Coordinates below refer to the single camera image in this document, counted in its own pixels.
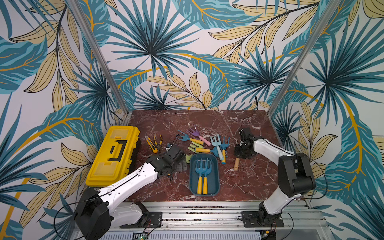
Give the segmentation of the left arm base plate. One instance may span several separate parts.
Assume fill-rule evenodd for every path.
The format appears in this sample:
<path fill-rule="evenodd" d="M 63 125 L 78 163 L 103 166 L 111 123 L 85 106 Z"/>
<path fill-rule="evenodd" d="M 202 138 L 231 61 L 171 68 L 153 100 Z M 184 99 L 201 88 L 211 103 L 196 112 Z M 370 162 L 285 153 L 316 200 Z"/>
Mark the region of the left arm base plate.
<path fill-rule="evenodd" d="M 155 229 L 162 226 L 162 212 L 148 212 L 139 219 L 135 224 L 126 224 L 120 226 L 120 229 Z"/>

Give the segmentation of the teal rake wooden handle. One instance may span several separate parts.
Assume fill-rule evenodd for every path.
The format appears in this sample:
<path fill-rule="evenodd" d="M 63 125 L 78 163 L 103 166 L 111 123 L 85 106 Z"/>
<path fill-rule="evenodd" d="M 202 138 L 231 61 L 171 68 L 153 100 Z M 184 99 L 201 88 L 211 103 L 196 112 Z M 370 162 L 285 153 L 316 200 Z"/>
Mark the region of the teal rake wooden handle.
<path fill-rule="evenodd" d="M 234 171 L 238 171 L 240 164 L 240 158 L 236 157 L 235 164 L 234 164 Z"/>

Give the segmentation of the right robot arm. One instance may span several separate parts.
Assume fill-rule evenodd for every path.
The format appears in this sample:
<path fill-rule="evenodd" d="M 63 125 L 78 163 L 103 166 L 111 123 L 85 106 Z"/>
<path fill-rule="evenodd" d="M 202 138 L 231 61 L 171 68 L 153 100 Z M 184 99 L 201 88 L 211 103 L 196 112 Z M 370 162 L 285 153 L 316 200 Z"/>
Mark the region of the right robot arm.
<path fill-rule="evenodd" d="M 262 227 L 279 226 L 283 209 L 294 199 L 316 188 L 309 157 L 285 150 L 262 136 L 252 134 L 250 128 L 239 130 L 240 143 L 235 145 L 234 155 L 251 159 L 260 154 L 278 166 L 278 187 L 265 201 L 259 204 L 254 216 L 242 214 L 246 222 L 257 222 Z"/>

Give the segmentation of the teal claw rake yellow handle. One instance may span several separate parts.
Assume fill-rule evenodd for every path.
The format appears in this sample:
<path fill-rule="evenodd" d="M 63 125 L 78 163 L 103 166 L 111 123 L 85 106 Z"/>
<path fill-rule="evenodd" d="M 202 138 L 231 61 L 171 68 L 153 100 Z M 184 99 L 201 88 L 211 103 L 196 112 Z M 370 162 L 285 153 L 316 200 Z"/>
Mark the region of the teal claw rake yellow handle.
<path fill-rule="evenodd" d="M 226 149 L 229 147 L 230 145 L 230 137 L 228 137 L 228 140 L 226 141 L 226 138 L 225 137 L 221 137 L 221 141 L 222 143 L 220 144 L 220 148 L 222 150 L 222 155 L 223 155 L 223 160 L 222 160 L 222 164 L 225 165 L 226 164 Z"/>

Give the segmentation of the light blue fork rake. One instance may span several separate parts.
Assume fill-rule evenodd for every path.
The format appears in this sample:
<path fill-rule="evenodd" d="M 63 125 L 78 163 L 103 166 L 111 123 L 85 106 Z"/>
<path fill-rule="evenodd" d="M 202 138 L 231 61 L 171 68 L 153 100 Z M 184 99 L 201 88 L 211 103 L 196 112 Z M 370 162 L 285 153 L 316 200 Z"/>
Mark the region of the light blue fork rake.
<path fill-rule="evenodd" d="M 220 160 L 222 161 L 222 163 L 224 163 L 225 161 L 224 156 L 223 156 L 222 150 L 220 150 L 220 145 L 222 144 L 220 135 L 216 134 L 215 136 L 210 137 L 210 139 L 211 139 L 211 144 L 217 149 Z"/>

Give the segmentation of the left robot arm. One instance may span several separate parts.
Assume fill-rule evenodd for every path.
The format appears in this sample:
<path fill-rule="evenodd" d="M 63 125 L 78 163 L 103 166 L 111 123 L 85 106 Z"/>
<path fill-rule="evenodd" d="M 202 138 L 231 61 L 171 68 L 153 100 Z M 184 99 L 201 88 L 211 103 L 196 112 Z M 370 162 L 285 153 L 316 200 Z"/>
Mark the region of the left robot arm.
<path fill-rule="evenodd" d="M 83 237 L 98 240 L 110 228 L 134 225 L 143 220 L 148 211 L 142 204 L 133 203 L 124 211 L 118 211 L 118 206 L 146 185 L 173 174 L 177 164 L 185 158 L 185 152 L 173 145 L 165 153 L 150 156 L 137 170 L 114 184 L 98 190 L 87 189 L 74 216 Z"/>

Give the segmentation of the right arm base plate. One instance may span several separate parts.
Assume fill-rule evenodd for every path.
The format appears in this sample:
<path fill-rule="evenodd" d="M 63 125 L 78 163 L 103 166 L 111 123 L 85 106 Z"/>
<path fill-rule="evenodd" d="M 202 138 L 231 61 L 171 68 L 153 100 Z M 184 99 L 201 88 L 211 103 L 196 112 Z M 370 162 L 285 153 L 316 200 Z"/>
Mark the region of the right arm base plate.
<path fill-rule="evenodd" d="M 262 211 L 245 211 L 237 217 L 237 220 L 242 221 L 245 228 L 282 228 L 284 222 L 281 214 L 268 215 Z"/>

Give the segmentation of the green rake wooden handle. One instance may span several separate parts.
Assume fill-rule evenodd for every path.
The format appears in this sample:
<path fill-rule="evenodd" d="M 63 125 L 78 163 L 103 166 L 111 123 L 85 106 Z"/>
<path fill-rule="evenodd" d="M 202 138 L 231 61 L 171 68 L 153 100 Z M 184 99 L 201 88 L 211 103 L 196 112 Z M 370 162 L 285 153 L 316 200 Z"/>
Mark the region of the green rake wooden handle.
<path fill-rule="evenodd" d="M 186 163 L 189 164 L 193 155 L 186 155 Z"/>

